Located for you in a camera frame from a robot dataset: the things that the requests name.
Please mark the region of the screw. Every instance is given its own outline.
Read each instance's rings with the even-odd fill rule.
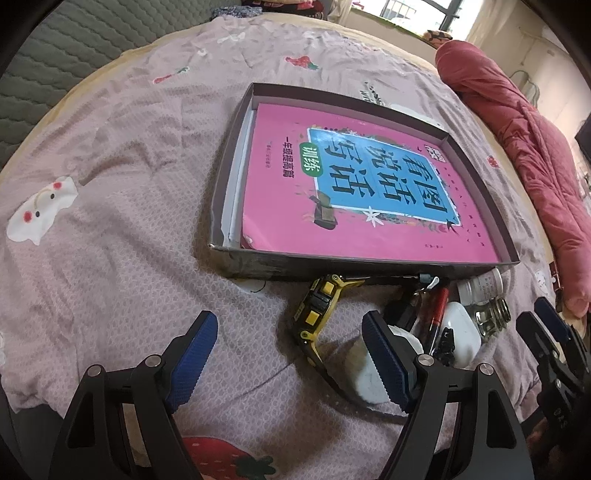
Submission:
[[[418,356],[418,362],[424,367],[430,367],[435,363],[435,360],[431,355],[427,355],[426,353],[422,353]]]
[[[148,367],[157,367],[159,366],[160,362],[162,361],[162,359],[160,358],[159,355],[150,355],[146,361],[145,364]]]
[[[489,364],[480,364],[480,371],[482,373],[484,373],[485,375],[492,375],[493,373],[495,373],[495,369],[492,368],[492,365]]]
[[[89,377],[96,377],[98,374],[100,374],[100,365],[92,365],[92,367],[89,367],[88,370],[86,371],[86,374]]]

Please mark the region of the glass jar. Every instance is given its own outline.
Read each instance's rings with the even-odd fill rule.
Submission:
[[[475,305],[470,315],[478,328],[483,342],[504,330],[511,321],[511,314],[505,299],[491,300],[484,305]]]

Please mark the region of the blue gripper pad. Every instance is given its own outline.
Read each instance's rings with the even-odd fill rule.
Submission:
[[[187,335],[191,334],[192,329],[193,327],[189,329]],[[170,413],[176,412],[191,398],[216,340],[217,317],[208,312],[207,317],[172,371],[170,393],[165,400]]]
[[[555,308],[546,297],[540,297],[534,303],[534,312],[546,325],[548,331],[558,343],[566,343],[570,340],[570,329],[564,320],[556,313]]]
[[[409,413],[415,400],[411,391],[417,382],[413,347],[405,338],[396,337],[378,312],[367,312],[363,316],[361,334],[388,397]]]

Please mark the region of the green label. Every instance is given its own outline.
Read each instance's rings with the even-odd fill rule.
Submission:
[[[320,177],[322,175],[322,162],[318,147],[313,143],[305,142],[300,144],[301,169],[310,177]]]

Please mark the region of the window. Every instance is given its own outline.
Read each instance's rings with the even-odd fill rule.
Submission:
[[[465,40],[482,4],[483,0],[355,0],[353,6],[418,35],[445,30]]]

